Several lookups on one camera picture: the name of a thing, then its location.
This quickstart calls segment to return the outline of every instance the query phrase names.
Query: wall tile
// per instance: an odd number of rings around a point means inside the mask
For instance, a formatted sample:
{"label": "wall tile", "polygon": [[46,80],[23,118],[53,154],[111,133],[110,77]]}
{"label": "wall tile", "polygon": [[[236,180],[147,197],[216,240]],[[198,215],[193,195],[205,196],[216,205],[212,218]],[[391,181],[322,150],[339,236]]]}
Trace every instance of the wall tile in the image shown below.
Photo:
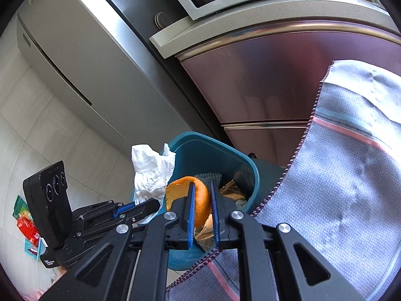
{"label": "wall tile", "polygon": [[66,161],[85,128],[86,124],[54,97],[33,126],[27,143],[50,163]]}
{"label": "wall tile", "polygon": [[29,63],[16,45],[0,60],[0,106],[28,68]]}
{"label": "wall tile", "polygon": [[49,165],[49,161],[39,155],[39,153],[33,150],[27,143],[24,144],[17,163],[15,164],[13,175],[11,176],[5,203],[5,211],[3,214],[5,231],[14,236],[20,242],[24,242],[25,237],[19,231],[17,221],[13,217],[15,200],[18,195],[25,200],[23,181]]}
{"label": "wall tile", "polygon": [[101,192],[120,152],[87,127],[66,163],[66,173],[88,188]]}
{"label": "wall tile", "polygon": [[49,88],[29,68],[7,96],[0,107],[0,113],[26,139],[52,98]]}
{"label": "wall tile", "polygon": [[130,196],[134,188],[134,174],[134,166],[131,160],[127,156],[120,154],[101,194],[113,199],[115,202],[124,204],[131,202]]}
{"label": "wall tile", "polygon": [[67,185],[67,196],[73,211],[83,206],[96,204],[99,200],[100,194],[74,180],[69,175],[67,175]]}
{"label": "wall tile", "polygon": [[178,272],[168,269],[167,270],[167,283],[166,286],[169,286],[171,283],[173,283],[175,280],[179,279],[181,277],[181,274]]}
{"label": "wall tile", "polygon": [[7,191],[15,163],[23,148],[24,140],[0,115],[0,227],[3,227],[3,214]]}
{"label": "wall tile", "polygon": [[97,200],[98,203],[102,203],[104,201],[109,201],[110,198],[100,195],[99,199]]}
{"label": "wall tile", "polygon": [[46,291],[51,286],[51,279],[53,277],[53,269],[47,269],[40,260],[38,260],[39,270],[39,288]]}
{"label": "wall tile", "polygon": [[0,228],[0,264],[5,271],[6,267],[6,245],[5,245],[5,231]]}
{"label": "wall tile", "polygon": [[15,288],[29,294],[39,288],[39,263],[24,252],[24,243],[5,233],[6,273]]}
{"label": "wall tile", "polygon": [[17,46],[17,13],[0,37],[0,62],[9,57],[9,51],[13,46]]}

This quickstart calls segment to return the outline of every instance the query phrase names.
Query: metal screw cap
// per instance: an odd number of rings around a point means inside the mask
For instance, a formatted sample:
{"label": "metal screw cap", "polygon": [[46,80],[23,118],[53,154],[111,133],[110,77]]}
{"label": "metal screw cap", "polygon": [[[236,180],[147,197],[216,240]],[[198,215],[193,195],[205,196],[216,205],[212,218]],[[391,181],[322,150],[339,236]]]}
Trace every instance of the metal screw cap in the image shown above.
{"label": "metal screw cap", "polygon": [[231,217],[234,218],[234,219],[243,219],[244,218],[244,213],[239,211],[239,210],[236,210],[236,211],[233,211],[231,213]]}
{"label": "metal screw cap", "polygon": [[176,218],[177,214],[173,211],[168,211],[167,213],[164,213],[164,218],[171,221],[172,219]]}
{"label": "metal screw cap", "polygon": [[288,233],[289,231],[291,231],[291,226],[286,223],[281,223],[280,225],[278,225],[278,229],[283,233]]}
{"label": "metal screw cap", "polygon": [[116,228],[116,231],[120,234],[126,233],[126,232],[128,232],[128,230],[129,230],[129,227],[128,227],[128,225],[125,225],[125,224],[120,224]]}

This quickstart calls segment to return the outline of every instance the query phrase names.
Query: teal trash bin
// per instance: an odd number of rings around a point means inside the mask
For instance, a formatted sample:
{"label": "teal trash bin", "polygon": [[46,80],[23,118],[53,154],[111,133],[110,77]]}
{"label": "teal trash bin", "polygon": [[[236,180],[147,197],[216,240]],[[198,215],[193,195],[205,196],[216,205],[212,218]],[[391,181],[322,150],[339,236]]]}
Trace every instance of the teal trash bin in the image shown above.
{"label": "teal trash bin", "polygon": [[[201,173],[220,173],[221,186],[234,180],[245,195],[248,203],[242,211],[246,213],[256,209],[283,173],[277,165],[261,160],[254,162],[225,143],[197,132],[182,133],[168,145],[176,153],[175,168],[169,183]],[[258,168],[263,171],[262,179]],[[166,200],[158,214],[165,211]],[[168,267],[172,270],[187,270],[204,254],[196,244],[190,250],[171,250]]]}

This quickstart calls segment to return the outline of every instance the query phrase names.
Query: green package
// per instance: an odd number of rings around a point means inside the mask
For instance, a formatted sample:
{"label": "green package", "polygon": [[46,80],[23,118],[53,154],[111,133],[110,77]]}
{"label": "green package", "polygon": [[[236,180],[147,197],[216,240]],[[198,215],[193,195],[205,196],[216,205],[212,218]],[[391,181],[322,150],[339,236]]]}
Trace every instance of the green package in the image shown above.
{"label": "green package", "polygon": [[31,212],[29,212],[27,203],[20,196],[17,196],[14,204],[13,217],[15,219],[19,219],[20,216],[25,216],[26,218],[32,220]]}

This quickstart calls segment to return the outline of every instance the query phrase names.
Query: crumpled paper towel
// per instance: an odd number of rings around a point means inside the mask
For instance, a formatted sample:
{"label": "crumpled paper towel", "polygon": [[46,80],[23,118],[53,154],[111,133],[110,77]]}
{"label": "crumpled paper towel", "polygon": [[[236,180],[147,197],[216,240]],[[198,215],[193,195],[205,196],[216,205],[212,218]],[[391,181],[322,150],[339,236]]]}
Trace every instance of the crumpled paper towel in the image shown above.
{"label": "crumpled paper towel", "polygon": [[[149,145],[134,145],[131,150],[131,160],[135,169],[134,202],[135,205],[155,198],[163,205],[167,182],[174,172],[175,153],[170,151],[168,144],[164,144],[163,155],[155,152]],[[150,222],[157,214],[145,217],[141,224]]]}

